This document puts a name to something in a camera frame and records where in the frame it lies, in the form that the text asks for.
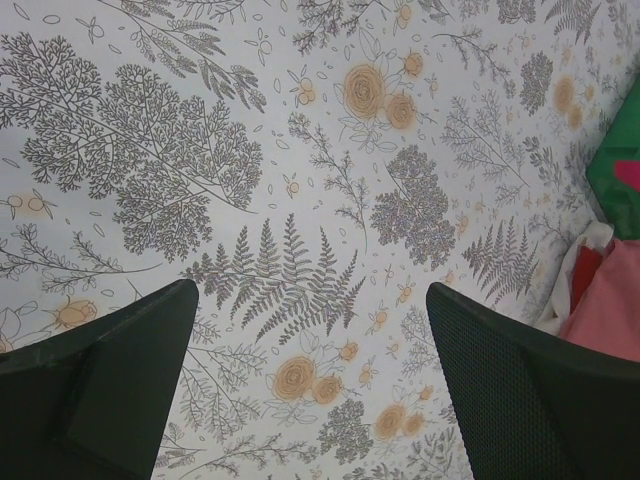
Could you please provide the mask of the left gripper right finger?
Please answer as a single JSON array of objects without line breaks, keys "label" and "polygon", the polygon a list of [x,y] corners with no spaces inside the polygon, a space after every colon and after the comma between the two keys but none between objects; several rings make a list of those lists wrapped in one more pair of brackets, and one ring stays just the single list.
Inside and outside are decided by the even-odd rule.
[{"label": "left gripper right finger", "polygon": [[476,479],[636,479],[639,365],[439,283],[431,332]]}]

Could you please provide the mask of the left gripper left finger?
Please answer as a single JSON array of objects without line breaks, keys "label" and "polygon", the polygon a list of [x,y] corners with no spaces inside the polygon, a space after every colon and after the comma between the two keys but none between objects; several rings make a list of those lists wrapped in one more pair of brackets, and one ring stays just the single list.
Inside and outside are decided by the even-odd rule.
[{"label": "left gripper left finger", "polygon": [[198,299],[178,280],[2,354],[2,478],[150,478]]}]

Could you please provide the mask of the dusty pink t shirt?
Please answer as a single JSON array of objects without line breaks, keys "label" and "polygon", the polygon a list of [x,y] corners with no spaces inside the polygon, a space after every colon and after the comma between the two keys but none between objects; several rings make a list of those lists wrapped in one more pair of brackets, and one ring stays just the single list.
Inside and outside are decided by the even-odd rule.
[{"label": "dusty pink t shirt", "polygon": [[615,239],[559,337],[582,347],[639,360],[639,242]]}]

